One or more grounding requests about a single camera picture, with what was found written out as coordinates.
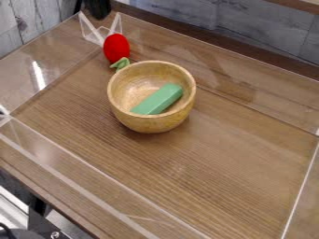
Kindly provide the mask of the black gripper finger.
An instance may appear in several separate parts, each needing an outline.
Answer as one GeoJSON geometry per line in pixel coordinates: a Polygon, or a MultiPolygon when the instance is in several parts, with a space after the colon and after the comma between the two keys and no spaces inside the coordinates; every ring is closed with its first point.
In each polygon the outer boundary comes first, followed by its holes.
{"type": "Polygon", "coordinates": [[[111,12],[109,0],[84,0],[84,5],[95,19],[103,20],[111,12]]]}

